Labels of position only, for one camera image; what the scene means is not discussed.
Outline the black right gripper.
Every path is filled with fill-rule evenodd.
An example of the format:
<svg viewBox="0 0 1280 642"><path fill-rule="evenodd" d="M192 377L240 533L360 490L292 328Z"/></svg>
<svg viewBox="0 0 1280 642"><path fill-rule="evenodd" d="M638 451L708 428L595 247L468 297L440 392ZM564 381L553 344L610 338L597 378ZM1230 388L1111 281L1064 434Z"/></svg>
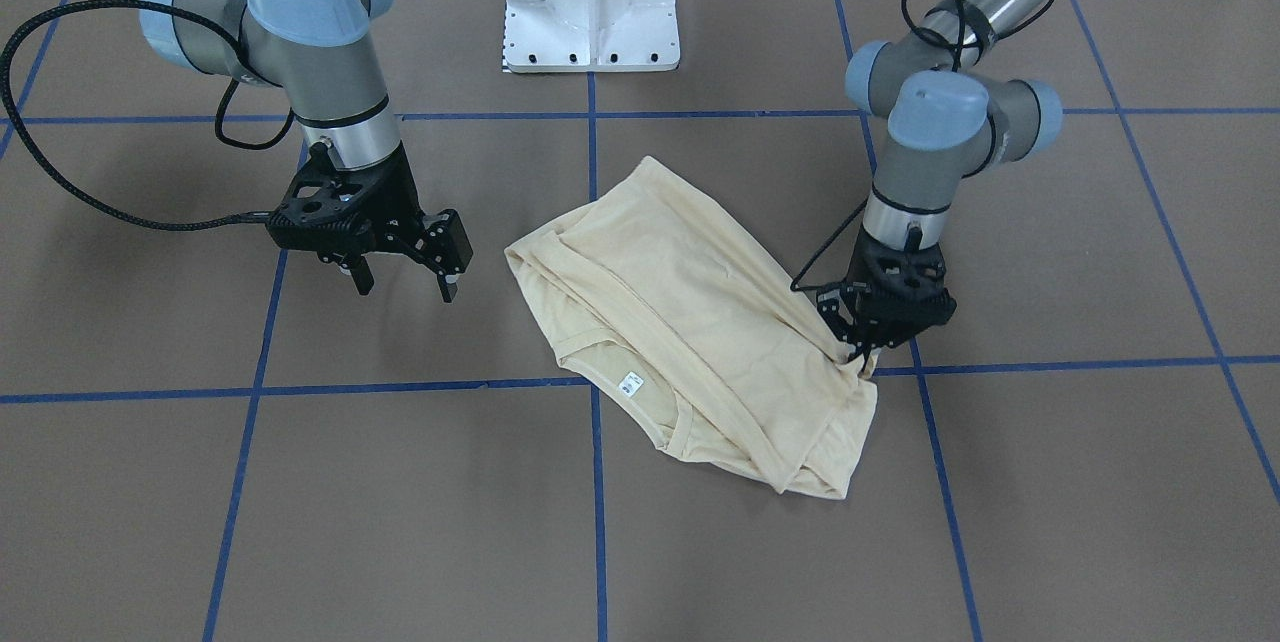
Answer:
<svg viewBox="0 0 1280 642"><path fill-rule="evenodd" d="M402 254L438 278L443 303L453 303L474 249L460 214L421 208L404 147L370 168L338 168L328 142L308 147L282 203L268 215L271 240L282 249L311 251L337 263L358 295L375 285L366 256Z"/></svg>

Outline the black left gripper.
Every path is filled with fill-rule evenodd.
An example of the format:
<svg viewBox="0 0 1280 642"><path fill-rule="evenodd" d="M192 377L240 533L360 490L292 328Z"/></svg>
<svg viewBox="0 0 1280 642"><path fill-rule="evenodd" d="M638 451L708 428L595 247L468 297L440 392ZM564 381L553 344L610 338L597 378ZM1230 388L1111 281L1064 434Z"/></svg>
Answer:
<svg viewBox="0 0 1280 642"><path fill-rule="evenodd" d="M957 303L945 286L938 246L893 249L858 233L846 276L820 286L815 306L847 363L876 367L877 350L896 349L925 329L945 326Z"/></svg>

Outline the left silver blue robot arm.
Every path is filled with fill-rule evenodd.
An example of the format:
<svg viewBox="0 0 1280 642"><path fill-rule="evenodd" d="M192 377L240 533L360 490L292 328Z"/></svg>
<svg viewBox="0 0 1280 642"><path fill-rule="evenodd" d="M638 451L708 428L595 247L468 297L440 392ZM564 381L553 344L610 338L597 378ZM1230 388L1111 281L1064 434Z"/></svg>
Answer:
<svg viewBox="0 0 1280 642"><path fill-rule="evenodd" d="M846 276L818 286L815 304L852 359L896 349L948 324L940 240L961 182L1044 150L1062 127L1062 101L1039 81L975 73L997 46L1055 0L940 0L924 17L908 5L896 42L858 49L845 90L886 123Z"/></svg>

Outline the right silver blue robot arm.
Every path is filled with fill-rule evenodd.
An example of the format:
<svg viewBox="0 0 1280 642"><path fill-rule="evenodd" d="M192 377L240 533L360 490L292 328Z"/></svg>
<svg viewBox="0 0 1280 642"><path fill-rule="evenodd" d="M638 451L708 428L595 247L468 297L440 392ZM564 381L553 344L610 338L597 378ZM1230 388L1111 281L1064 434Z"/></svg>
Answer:
<svg viewBox="0 0 1280 642"><path fill-rule="evenodd" d="M280 249L333 263L365 295L369 254L401 254L429 269L445 303L474 249L453 208L426 214L370 36L394 0L87 0L67 3L20 24L3 49L3 107L14 136L51 182L119 221L159 231L264 226ZM69 182L38 150L19 113L12 67L20 45L63 17L128 9L151 49L174 65L227 78L214 130L221 145L250 150L224 130L227 107L243 84L282 90L285 127L307 146L283 200L265 212L201 223L160 223L125 214Z"/></svg>

